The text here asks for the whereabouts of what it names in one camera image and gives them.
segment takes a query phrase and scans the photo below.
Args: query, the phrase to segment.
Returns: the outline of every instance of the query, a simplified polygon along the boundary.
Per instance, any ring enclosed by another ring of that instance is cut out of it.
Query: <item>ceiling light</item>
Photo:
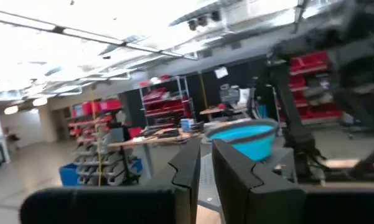
[[[76,88],[80,88],[80,86],[73,86],[73,85],[63,86],[61,88],[58,88],[58,89],[54,90],[53,93],[65,93],[65,92],[68,92],[70,90],[74,90]]]
[[[195,20],[188,21],[189,29],[195,31],[197,29],[197,23]]]
[[[41,30],[53,30],[55,25],[46,22],[35,21],[33,19],[26,19],[16,15],[11,15],[6,12],[0,11],[0,22],[16,24],[20,26],[41,29]]]
[[[168,51],[162,51],[162,54],[168,55],[168,56],[173,56],[173,57],[182,57],[182,54],[177,54],[177,53],[168,52]]]
[[[30,99],[36,99],[36,98],[50,98],[50,97],[55,97],[57,94],[34,94],[28,96]]]
[[[220,21],[222,18],[220,16],[220,12],[219,11],[214,11],[210,14],[210,18],[215,21],[215,22],[218,22]]]
[[[183,55],[182,57],[186,58],[186,59],[191,59],[191,60],[199,60],[199,58],[193,57],[193,56],[189,56],[189,55]]]
[[[127,43],[126,46],[128,46],[132,49],[145,50],[145,51],[154,52],[154,53],[158,53],[158,52],[161,51],[161,50],[153,48],[153,47],[143,46],[143,45],[134,44],[134,43]]]
[[[110,78],[110,81],[121,81],[121,80],[130,80],[131,77],[113,77]]]
[[[107,78],[81,78],[80,81],[105,81]]]
[[[203,27],[207,25],[206,16],[201,16],[198,18],[198,25],[203,26]]]
[[[33,101],[33,106],[43,106],[47,104],[47,98],[38,98]]]
[[[83,84],[82,87],[86,87],[86,86],[89,86],[91,84],[93,84],[94,82],[89,82],[89,83],[86,83],[86,84]]]
[[[4,114],[14,114],[18,112],[18,106],[10,106],[4,110]]]
[[[89,40],[105,42],[107,44],[121,45],[121,44],[124,43],[124,41],[118,40],[118,39],[115,39],[115,38],[112,38],[112,37],[105,37],[105,36],[102,36],[102,35],[91,34],[89,32],[84,32],[84,31],[79,31],[79,30],[74,30],[74,29],[65,29],[63,32],[65,34],[68,34],[68,35],[81,37],[81,38],[89,39]]]
[[[21,104],[21,103],[25,103],[25,100],[16,100],[15,102],[13,102],[13,104]]]
[[[61,93],[59,94],[59,96],[74,96],[74,95],[80,95],[81,92],[78,92],[78,93]]]
[[[47,84],[32,86],[25,90],[26,95],[36,95],[41,93]]]

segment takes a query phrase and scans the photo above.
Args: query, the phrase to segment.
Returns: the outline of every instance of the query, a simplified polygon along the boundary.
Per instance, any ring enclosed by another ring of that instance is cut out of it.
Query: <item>metal frame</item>
[[[185,92],[187,93],[187,96],[188,96],[188,100],[187,101],[189,101],[189,109],[190,109],[190,112],[191,112],[191,116],[194,119],[194,121],[196,121],[195,111],[194,111],[194,102],[193,102],[192,98],[189,95],[187,77],[175,76],[175,77],[170,77],[168,80],[165,80],[164,82],[161,82],[161,83],[158,83],[158,84],[150,84],[150,85],[146,85],[146,86],[140,86],[140,88],[139,88],[139,95],[140,95],[140,98],[141,98],[141,104],[143,105],[143,108],[141,108],[141,110],[144,111],[144,117],[145,117],[145,122],[146,122],[146,126],[147,127],[149,127],[149,128],[160,128],[161,125],[157,125],[157,126],[150,126],[149,125],[148,118],[147,118],[149,115],[146,114],[146,104],[144,103],[143,89],[147,88],[148,91],[151,91],[151,87],[153,87],[153,86],[160,85],[162,83],[176,81],[177,82],[177,87],[178,87],[178,90],[179,90],[179,97],[180,97],[180,100],[181,100],[181,103],[182,103],[183,110],[185,111],[186,108],[185,108],[184,103],[186,101],[182,100],[182,97],[183,97],[182,91],[183,91],[183,89],[181,87],[181,81],[180,81],[181,79],[184,80],[184,90],[185,90]]]

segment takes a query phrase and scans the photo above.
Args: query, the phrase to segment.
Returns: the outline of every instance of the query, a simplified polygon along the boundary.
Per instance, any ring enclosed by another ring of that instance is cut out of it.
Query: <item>pillar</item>
[[[52,119],[52,114],[49,104],[40,106],[37,108],[39,110],[40,123],[45,135],[46,142],[57,142],[57,130]]]

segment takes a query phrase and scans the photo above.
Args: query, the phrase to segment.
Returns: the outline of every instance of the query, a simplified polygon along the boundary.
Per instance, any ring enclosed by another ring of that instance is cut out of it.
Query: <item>fluorescent light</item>
[[[59,96],[74,96],[74,95],[80,95],[81,92],[78,92],[78,93],[61,93],[59,94]]]
[[[81,78],[80,81],[105,81],[107,78]]]
[[[131,47],[132,49],[145,50],[145,51],[154,52],[154,53],[157,53],[157,52],[161,51],[161,50],[153,48],[153,47],[143,46],[143,45],[134,44],[134,43],[127,43],[126,46]]]
[[[43,106],[47,104],[47,98],[38,98],[33,101],[33,106]]]
[[[102,77],[113,77],[113,76],[121,75],[124,73],[132,72],[134,70],[135,69],[128,69],[128,68],[116,69],[116,70],[108,72],[107,74],[104,74]]]
[[[174,52],[168,52],[168,51],[162,51],[162,54],[173,56],[173,57],[182,57],[182,54],[174,53]]]
[[[189,55],[183,55],[183,58],[191,59],[191,60],[199,60],[197,57],[189,56]]]
[[[55,97],[57,94],[34,94],[28,96],[28,98],[50,98],[50,97]]]
[[[121,81],[121,80],[130,80],[131,77],[113,77],[110,78],[110,81]]]
[[[47,84],[31,86],[28,89],[26,89],[25,92],[27,95],[36,95],[36,94],[41,93],[44,90],[46,85]]]
[[[83,84],[82,87],[85,87],[85,86],[89,86],[91,84],[93,84],[94,82],[89,82],[89,83],[86,83],[86,84]]]
[[[8,22],[10,24],[17,24],[20,26],[33,27],[42,30],[53,30],[55,25],[46,22],[35,21],[32,19],[26,19],[19,16],[13,16],[5,12],[0,12],[0,21]]]
[[[61,88],[58,88],[58,89],[54,90],[53,93],[65,93],[65,92],[68,92],[70,90],[74,90],[76,88],[80,88],[80,86],[72,86],[72,85],[63,86]]]
[[[88,33],[88,32],[74,30],[74,29],[68,29],[68,28],[65,29],[63,31],[63,33],[69,34],[69,35],[74,35],[74,36],[77,36],[77,37],[82,37],[82,38],[85,38],[85,39],[102,41],[102,42],[106,42],[108,44],[121,45],[121,44],[124,43],[124,41],[118,40],[118,39],[115,39],[115,38],[112,38],[112,37],[105,37],[105,36],[102,36],[102,35],[91,34],[91,33]]]
[[[18,106],[10,106],[4,110],[4,114],[14,114],[18,112]]]

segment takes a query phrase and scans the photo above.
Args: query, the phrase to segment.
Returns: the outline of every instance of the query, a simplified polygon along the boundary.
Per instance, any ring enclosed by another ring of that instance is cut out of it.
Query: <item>box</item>
[[[184,118],[180,120],[180,124],[181,124],[182,131],[185,131],[185,132],[191,131],[191,126],[194,124],[194,120],[189,119],[189,118]]]

